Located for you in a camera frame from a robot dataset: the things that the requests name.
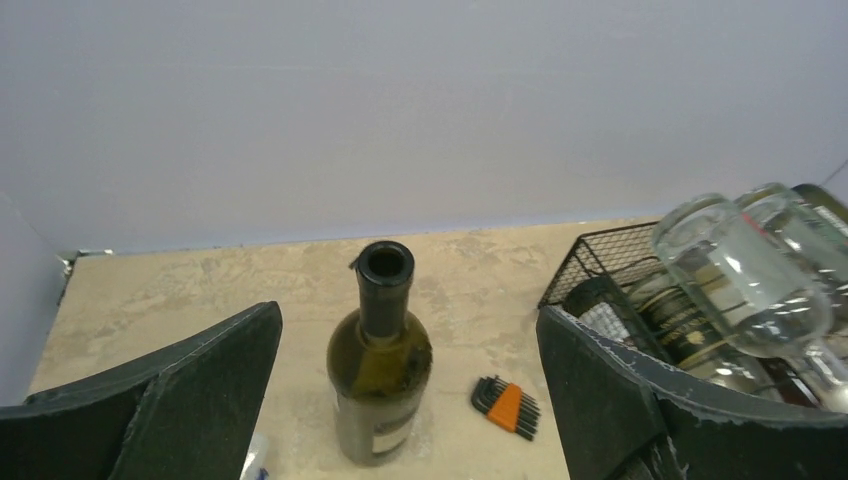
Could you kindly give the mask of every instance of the wire rack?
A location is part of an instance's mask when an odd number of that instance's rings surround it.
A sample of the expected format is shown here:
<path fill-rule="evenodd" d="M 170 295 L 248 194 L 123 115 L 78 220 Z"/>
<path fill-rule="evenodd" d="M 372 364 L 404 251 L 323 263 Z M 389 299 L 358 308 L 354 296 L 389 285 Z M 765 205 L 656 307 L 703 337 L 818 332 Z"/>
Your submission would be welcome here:
<path fill-rule="evenodd" d="M 656 223 L 642 223 L 579 236 L 539 300 L 538 307 L 559 305 L 568 311 L 564 302 L 575 287 L 592 278 L 609 278 L 612 281 L 604 287 L 607 291 L 597 293 L 596 296 L 599 302 L 610 306 L 615 316 L 599 315 L 591 319 L 593 328 L 611 336 L 609 332 L 614 332 L 616 328 L 620 329 L 623 326 L 627 330 L 629 344 L 666 363 L 672 363 L 668 353 L 657 340 L 667 332 L 649 330 L 627 295 L 624 294 L 629 286 L 662 268 L 659 258 L 651 248 L 650 241 Z M 735 352 L 734 355 L 745 356 L 741 352 Z M 763 366 L 771 375 L 775 375 L 774 362 L 769 364 L 768 361 L 763 361 Z M 797 374 L 790 372 L 789 376 L 777 377 L 774 383 L 752 393 L 761 393 L 762 390 L 767 389 L 786 392 L 790 386 L 802 390 L 805 388 Z"/>

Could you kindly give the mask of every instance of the bottle neck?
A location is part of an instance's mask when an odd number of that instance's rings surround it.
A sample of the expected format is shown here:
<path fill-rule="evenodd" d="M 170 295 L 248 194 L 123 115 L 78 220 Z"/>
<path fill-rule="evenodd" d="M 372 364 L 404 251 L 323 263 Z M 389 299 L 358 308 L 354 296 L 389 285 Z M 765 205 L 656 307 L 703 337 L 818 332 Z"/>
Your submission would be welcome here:
<path fill-rule="evenodd" d="M 406 329 L 415 260 L 397 242 L 373 243 L 354 262 L 359 281 L 360 328 L 369 342 L 388 343 Z"/>

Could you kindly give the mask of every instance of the jar label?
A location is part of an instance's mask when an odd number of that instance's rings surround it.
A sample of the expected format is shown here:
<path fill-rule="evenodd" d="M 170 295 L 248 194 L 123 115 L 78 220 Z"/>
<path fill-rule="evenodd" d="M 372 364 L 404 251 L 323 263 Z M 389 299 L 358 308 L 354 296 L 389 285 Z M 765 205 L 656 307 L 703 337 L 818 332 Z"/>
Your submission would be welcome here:
<path fill-rule="evenodd" d="M 412 431 L 414 418 L 415 410 L 397 420 L 374 425 L 371 451 L 375 454 L 387 453 L 399 447 Z"/>
<path fill-rule="evenodd" d="M 642 304 L 639 314 L 681 367 L 724 344 L 721 334 L 679 287 L 658 291 Z"/>
<path fill-rule="evenodd" d="M 813 210 L 815 210 L 816 213 L 819 214 L 819 216 L 827 220 L 828 223 L 830 223 L 831 225 L 836 227 L 840 232 L 842 232 L 842 235 L 848 237 L 848 225 L 846 225 L 841 218 L 837 217 L 836 215 L 834 215 L 833 212 L 821 205 L 813 207 Z"/>

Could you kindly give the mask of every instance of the bottle label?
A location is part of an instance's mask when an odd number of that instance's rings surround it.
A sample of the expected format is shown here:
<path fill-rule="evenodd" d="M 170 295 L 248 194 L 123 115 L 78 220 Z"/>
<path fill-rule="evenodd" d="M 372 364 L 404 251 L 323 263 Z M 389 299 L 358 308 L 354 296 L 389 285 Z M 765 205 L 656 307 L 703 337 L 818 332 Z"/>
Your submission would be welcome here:
<path fill-rule="evenodd" d="M 578 319 L 601 335 L 622 343 L 629 342 L 630 332 L 624 327 L 624 323 L 615 314 L 615 311 L 606 302 L 599 303 L 590 308 Z"/>
<path fill-rule="evenodd" d="M 817 207 L 813 207 L 813 210 L 815 210 L 815 212 L 818 213 L 819 216 L 821 216 L 822 218 L 827 220 L 828 223 L 830 223 L 831 225 L 836 227 L 837 230 L 842 232 L 842 235 L 845 235 L 846 237 L 848 237 L 848 225 L 846 225 L 845 222 L 843 222 L 841 218 L 837 217 L 836 215 L 834 215 L 833 212 L 831 212 L 826 207 L 823 207 L 821 205 L 819 205 Z"/>
<path fill-rule="evenodd" d="M 399 447 L 409 432 L 412 431 L 412 423 L 415 418 L 415 410 L 403 417 L 390 422 L 382 422 L 374 425 L 374 441 L 371 451 L 375 454 L 387 453 Z"/>
<path fill-rule="evenodd" d="M 724 344 L 721 334 L 679 287 L 660 290 L 646 299 L 639 314 L 681 368 Z"/>

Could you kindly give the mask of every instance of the speckled countertop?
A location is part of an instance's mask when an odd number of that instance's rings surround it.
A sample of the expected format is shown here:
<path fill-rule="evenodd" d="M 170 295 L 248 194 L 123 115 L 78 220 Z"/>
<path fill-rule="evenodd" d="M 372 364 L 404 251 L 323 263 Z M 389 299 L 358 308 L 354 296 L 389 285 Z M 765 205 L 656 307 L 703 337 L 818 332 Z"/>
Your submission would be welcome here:
<path fill-rule="evenodd" d="M 356 308 L 350 261 L 371 239 L 81 259 L 31 390 L 55 387 L 276 300 L 283 337 L 257 431 L 275 479 L 568 478 L 535 336 L 536 302 L 581 233 L 632 220 L 397 237 L 416 257 L 410 309 L 434 365 L 402 456 L 360 468 L 339 451 L 325 368 L 330 334 Z M 499 374 L 539 400 L 534 442 L 469 403 Z"/>

